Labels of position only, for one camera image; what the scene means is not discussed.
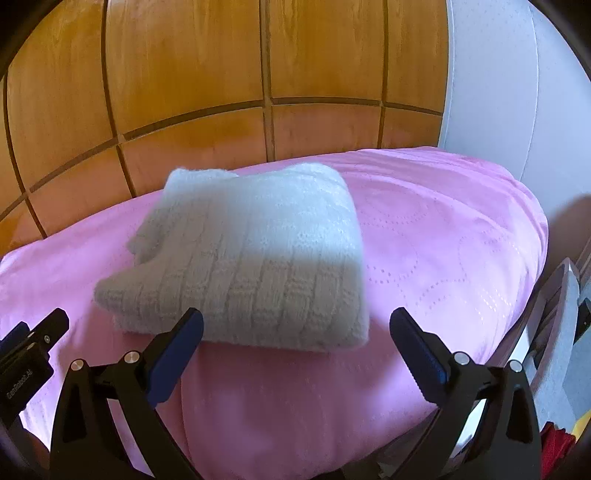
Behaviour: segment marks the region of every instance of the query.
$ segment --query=silver screw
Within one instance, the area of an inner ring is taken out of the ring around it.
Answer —
[[[509,368],[511,368],[515,373],[518,374],[523,370],[523,365],[521,365],[521,362],[517,360],[511,360],[509,362]]]
[[[78,370],[81,370],[83,366],[84,366],[84,360],[82,360],[81,358],[79,358],[78,360],[74,360],[72,362],[72,364],[70,365],[70,368],[74,372],[77,372]]]
[[[457,364],[467,365],[470,363],[470,356],[464,352],[456,352],[453,354],[453,359]]]
[[[139,353],[132,351],[132,352],[127,352],[125,354],[125,363],[126,364],[134,364],[139,360]]]

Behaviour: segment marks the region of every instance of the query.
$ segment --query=brown wood panel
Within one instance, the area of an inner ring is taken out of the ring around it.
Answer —
[[[386,108],[381,148],[436,147],[441,116]]]
[[[110,1],[106,64],[118,132],[262,99],[257,0]]]
[[[64,0],[8,70],[8,116],[26,187],[111,138],[102,82],[102,0]]]
[[[381,98],[381,0],[270,2],[273,97]]]
[[[48,235],[129,198],[114,147],[69,168],[30,194]]]
[[[41,232],[35,225],[27,204],[21,202],[0,221],[0,257],[35,240],[41,239]]]
[[[375,148],[378,106],[304,103],[273,107],[277,160]]]
[[[0,215],[21,195],[21,189],[18,187],[17,177],[12,168],[4,128],[4,102],[2,101],[4,81],[4,78],[0,79],[0,105],[2,105],[0,106]]]
[[[388,102],[443,112],[447,37],[446,0],[388,0]]]
[[[197,118],[121,147],[138,195],[164,187],[175,168],[233,170],[264,163],[262,108]]]

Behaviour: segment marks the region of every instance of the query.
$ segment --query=wooden headboard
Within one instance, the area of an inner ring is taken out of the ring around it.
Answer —
[[[178,167],[436,145],[446,0],[63,0],[2,76],[0,255]]]

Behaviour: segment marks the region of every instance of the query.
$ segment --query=red fabric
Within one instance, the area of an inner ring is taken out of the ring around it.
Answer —
[[[552,473],[558,462],[567,455],[577,439],[574,435],[566,433],[565,429],[556,430],[552,422],[546,422],[541,435],[542,480],[544,480]]]

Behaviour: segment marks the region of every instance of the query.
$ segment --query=black robotic device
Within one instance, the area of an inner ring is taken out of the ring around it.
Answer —
[[[115,364],[92,367],[82,359],[74,360],[57,406],[50,469],[38,465],[18,414],[53,374],[49,351],[68,327],[67,315],[57,309],[32,331],[20,323],[0,342],[1,477],[202,479],[154,410],[169,398],[201,341],[203,316],[195,309],[189,309],[173,330],[157,335],[143,352],[128,352]],[[438,336],[423,332],[405,309],[393,312],[390,334],[425,399],[439,407],[430,427],[391,480],[540,479],[540,433],[519,362],[494,368],[475,364],[463,352],[452,354]],[[109,399],[120,402],[154,477],[132,467],[111,416]],[[461,454],[462,461],[446,472],[474,402],[483,399],[486,407],[473,441]],[[586,434],[591,440],[591,433]],[[588,457],[569,455],[551,480],[582,478],[579,474],[588,468]],[[334,472],[317,479],[337,476]]]

